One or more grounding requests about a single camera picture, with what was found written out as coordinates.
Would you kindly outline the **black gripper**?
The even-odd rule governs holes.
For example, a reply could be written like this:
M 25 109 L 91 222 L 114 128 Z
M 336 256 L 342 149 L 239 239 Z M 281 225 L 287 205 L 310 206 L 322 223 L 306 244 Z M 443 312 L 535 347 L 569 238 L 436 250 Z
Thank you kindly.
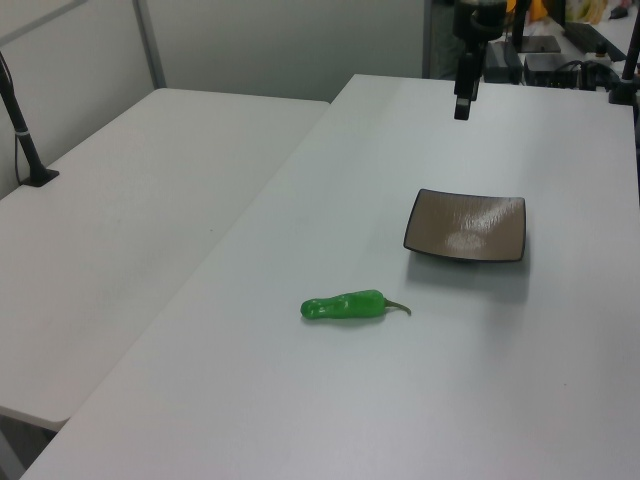
M 459 59 L 455 78 L 455 120 L 469 119 L 482 68 L 480 51 L 475 50 L 502 36 L 506 12 L 506 1 L 454 1 L 453 34 L 466 51 Z

